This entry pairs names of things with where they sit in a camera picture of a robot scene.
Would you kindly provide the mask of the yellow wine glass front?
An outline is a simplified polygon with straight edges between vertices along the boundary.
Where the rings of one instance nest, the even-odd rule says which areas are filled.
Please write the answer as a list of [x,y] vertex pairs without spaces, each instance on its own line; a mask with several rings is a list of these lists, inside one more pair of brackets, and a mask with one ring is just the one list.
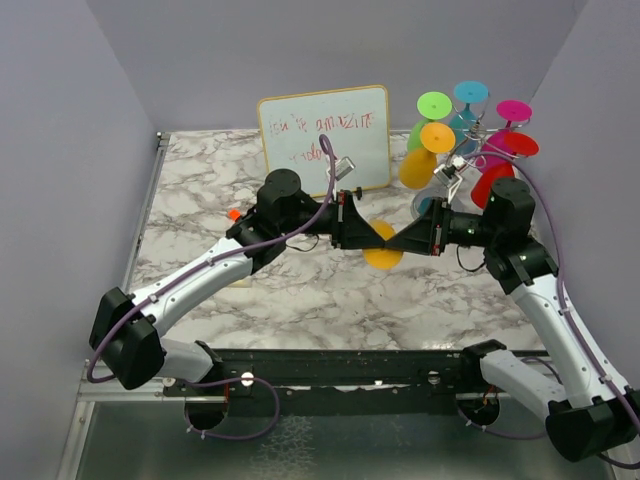
[[[395,235],[394,228],[383,220],[372,220],[370,225],[384,240],[389,240]],[[363,257],[365,262],[375,269],[390,270],[400,263],[403,253],[388,248],[371,248],[363,250]]]

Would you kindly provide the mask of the red wine glass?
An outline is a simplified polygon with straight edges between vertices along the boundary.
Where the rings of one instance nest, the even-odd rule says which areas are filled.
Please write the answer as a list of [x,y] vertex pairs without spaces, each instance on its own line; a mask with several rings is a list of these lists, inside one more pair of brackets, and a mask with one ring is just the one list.
[[482,155],[484,162],[478,162],[482,175],[471,191],[471,200],[477,207],[484,209],[493,182],[501,177],[515,176],[512,165],[499,157],[498,153],[506,154],[510,158],[534,156],[539,152],[539,145],[532,137],[523,133],[498,132],[487,140],[482,151],[485,152]]

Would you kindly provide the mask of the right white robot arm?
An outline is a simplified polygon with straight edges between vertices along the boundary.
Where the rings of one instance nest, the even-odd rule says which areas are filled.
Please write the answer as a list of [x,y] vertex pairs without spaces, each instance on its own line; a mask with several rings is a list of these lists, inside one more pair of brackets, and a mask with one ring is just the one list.
[[464,349],[461,383],[472,391],[493,385],[512,396],[544,422],[558,453],[577,462],[636,437],[639,393],[596,346],[559,283],[556,262],[531,236],[535,206],[525,182],[503,177],[482,214],[455,212],[435,198],[385,246],[423,255],[439,255],[448,244],[482,248],[487,270],[533,325],[560,380],[486,341]]

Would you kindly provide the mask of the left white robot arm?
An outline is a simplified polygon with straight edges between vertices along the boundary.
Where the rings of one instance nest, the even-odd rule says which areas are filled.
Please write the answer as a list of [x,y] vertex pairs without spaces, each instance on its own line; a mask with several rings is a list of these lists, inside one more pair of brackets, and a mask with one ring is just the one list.
[[204,300],[272,263],[302,233],[327,235],[347,249],[381,248],[385,241],[357,212],[350,193],[330,191],[317,202],[299,176],[277,169],[266,176],[255,205],[196,260],[156,284],[127,294],[115,287],[99,303],[89,343],[110,376],[136,389],[165,367],[176,367],[195,392],[220,385],[221,371],[200,345],[164,341],[172,326]]

